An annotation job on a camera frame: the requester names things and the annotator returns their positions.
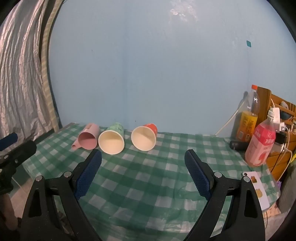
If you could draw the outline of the orange paper cup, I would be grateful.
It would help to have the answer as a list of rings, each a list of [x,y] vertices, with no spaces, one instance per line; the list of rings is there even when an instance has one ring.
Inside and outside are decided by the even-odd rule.
[[[136,127],[131,134],[132,144],[141,151],[150,151],[157,142],[158,129],[154,123]]]

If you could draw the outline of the green paper cup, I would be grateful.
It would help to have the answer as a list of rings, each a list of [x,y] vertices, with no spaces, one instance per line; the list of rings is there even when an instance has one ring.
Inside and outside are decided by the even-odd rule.
[[[109,154],[117,155],[125,147],[124,128],[120,123],[114,123],[103,131],[98,138],[100,149]]]

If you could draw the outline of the silver grey curtain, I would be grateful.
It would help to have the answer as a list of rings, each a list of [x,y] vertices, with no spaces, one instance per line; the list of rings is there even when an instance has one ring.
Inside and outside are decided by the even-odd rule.
[[[1,137],[35,140],[53,130],[41,74],[48,1],[19,1],[1,23]]]

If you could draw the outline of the white card with stickers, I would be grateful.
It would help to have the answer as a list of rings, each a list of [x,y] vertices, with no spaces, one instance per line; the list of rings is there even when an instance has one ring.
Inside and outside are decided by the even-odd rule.
[[[263,187],[263,184],[259,178],[259,175],[257,174],[257,172],[252,171],[252,172],[243,172],[242,176],[247,176],[255,189],[255,192],[257,194],[260,206],[261,206],[261,210],[263,212],[267,211],[270,208],[270,204],[269,204],[269,200],[266,194],[266,191]]]

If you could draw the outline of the black cylindrical object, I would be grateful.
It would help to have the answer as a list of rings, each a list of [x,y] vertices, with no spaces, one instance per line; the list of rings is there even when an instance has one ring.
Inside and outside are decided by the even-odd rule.
[[[241,142],[241,141],[230,141],[229,147],[232,150],[236,150],[239,152],[245,152],[248,148],[249,143],[248,142]]]

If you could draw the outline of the pink drink bottle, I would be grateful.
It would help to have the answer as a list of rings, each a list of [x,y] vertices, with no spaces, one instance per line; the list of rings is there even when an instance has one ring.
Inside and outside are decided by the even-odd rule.
[[[258,167],[266,163],[276,137],[273,119],[274,113],[269,110],[267,119],[255,128],[245,152],[245,161],[249,166]]]

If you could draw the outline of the pink plastic mug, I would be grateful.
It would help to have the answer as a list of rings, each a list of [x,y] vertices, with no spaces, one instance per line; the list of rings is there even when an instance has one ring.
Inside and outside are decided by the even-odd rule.
[[[93,150],[98,145],[100,127],[95,123],[89,123],[85,126],[83,131],[79,133],[77,139],[72,144],[72,149],[77,150],[83,148],[86,150]]]

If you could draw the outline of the green white checkered tablecloth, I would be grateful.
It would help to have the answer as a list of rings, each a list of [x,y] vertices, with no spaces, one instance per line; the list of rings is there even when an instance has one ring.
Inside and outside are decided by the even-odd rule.
[[[58,178],[73,171],[92,151],[73,150],[83,130],[73,124],[37,145],[36,153],[24,162],[33,179]],[[85,196],[79,199],[100,240],[186,240],[207,201],[202,197],[185,166],[185,152],[192,149],[202,162],[232,179],[255,171],[266,191],[269,204],[280,196],[266,165],[251,168],[243,154],[229,147],[230,140],[208,135],[158,133],[156,146],[139,151],[124,133],[125,147],[117,155],[102,153],[102,163]],[[72,235],[61,199],[54,197],[59,223]],[[213,235],[221,232],[230,200],[224,203]]]

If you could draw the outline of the orange juice bottle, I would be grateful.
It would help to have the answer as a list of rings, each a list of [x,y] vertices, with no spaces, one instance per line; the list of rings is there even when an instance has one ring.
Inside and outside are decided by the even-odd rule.
[[[236,139],[242,142],[249,142],[251,140],[257,123],[260,109],[260,100],[257,89],[257,85],[252,85],[250,93],[248,93],[243,101],[243,109],[236,133]]]

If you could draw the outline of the beige striped curtain edge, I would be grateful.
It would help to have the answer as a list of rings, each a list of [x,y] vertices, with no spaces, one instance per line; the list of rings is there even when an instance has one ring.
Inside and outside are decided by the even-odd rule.
[[[50,122],[55,132],[60,129],[59,117],[54,106],[54,98],[50,86],[50,73],[49,73],[49,47],[52,28],[54,26],[56,17],[60,11],[63,1],[48,1],[46,13],[44,15],[45,26],[42,34],[41,44],[41,74],[42,84],[45,95],[46,106],[48,108]]]

